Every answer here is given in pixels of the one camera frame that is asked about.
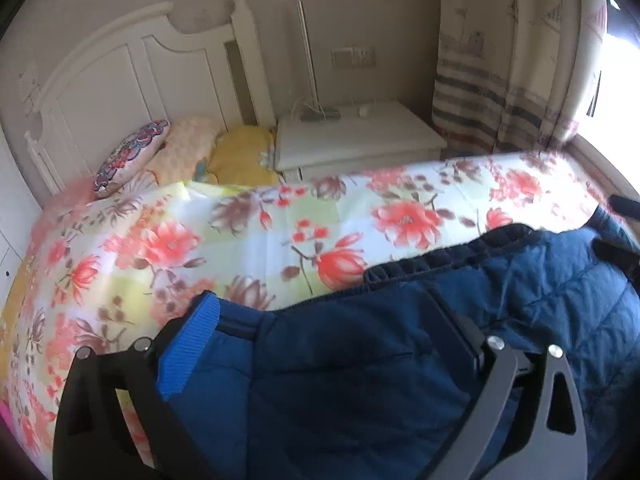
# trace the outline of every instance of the wall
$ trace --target wall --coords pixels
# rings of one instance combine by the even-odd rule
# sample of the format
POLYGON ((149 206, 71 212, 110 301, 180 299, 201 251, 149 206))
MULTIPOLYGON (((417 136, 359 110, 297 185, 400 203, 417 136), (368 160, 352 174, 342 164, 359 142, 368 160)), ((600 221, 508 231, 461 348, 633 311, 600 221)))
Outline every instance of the wall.
MULTIPOLYGON (((0 41, 0 122, 25 180, 40 203, 49 196, 26 151, 25 130, 40 137, 40 118, 25 117, 18 76, 30 62, 43 85, 68 51, 96 28, 137 8, 172 1, 178 30, 198 32, 228 21, 229 0, 27 0, 0 41)), ((437 57, 440 0, 303 0, 320 101, 336 104, 399 98, 428 117, 437 57), (329 50, 376 49, 370 70, 332 70, 329 50)), ((308 94, 295 0, 249 0, 276 113, 308 94)))

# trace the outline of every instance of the nightstand drawer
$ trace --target nightstand drawer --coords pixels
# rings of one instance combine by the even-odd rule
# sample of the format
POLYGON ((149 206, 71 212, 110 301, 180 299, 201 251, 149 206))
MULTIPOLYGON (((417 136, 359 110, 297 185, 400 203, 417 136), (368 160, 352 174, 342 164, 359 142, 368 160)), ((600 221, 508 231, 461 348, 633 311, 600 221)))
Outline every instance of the nightstand drawer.
POLYGON ((322 176, 334 174, 359 173, 365 170, 378 170, 380 168, 396 168, 406 166, 414 162, 427 162, 439 160, 440 150, 423 150, 420 152, 391 153, 389 155, 370 156, 356 158, 354 160, 340 160, 329 164, 318 164, 300 168, 302 180, 311 180, 322 176))

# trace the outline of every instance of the wall switch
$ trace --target wall switch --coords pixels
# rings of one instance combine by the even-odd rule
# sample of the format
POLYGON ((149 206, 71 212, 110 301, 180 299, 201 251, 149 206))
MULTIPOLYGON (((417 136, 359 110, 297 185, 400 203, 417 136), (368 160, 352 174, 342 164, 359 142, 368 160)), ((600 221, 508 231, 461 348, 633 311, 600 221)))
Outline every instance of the wall switch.
POLYGON ((344 46, 331 50, 334 70, 372 68, 376 65, 376 51, 372 46, 344 46))
POLYGON ((353 47, 334 48, 331 51, 331 63, 334 70, 353 68, 353 47))

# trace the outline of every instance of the wooden bedpost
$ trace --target wooden bedpost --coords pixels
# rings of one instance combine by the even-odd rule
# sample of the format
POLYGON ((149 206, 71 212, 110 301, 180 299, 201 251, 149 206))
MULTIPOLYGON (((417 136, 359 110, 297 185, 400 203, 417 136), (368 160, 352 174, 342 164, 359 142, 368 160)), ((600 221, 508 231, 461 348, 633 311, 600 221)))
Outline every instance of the wooden bedpost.
POLYGON ((255 27, 254 15, 246 0, 233 0, 235 9, 231 14, 234 34, 238 42, 238 49, 244 65, 246 81, 254 104, 255 117, 260 126, 267 128, 276 125, 276 118, 271 105, 271 96, 267 85, 267 75, 264 71, 258 30, 255 27))

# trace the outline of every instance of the striped curtain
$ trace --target striped curtain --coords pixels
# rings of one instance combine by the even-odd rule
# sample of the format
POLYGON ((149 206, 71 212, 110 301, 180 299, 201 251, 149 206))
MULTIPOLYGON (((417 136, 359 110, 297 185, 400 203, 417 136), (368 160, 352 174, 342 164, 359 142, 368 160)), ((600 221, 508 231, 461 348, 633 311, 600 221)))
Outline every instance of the striped curtain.
POLYGON ((447 155, 569 142, 606 29, 606 0, 441 0, 433 123, 447 155))

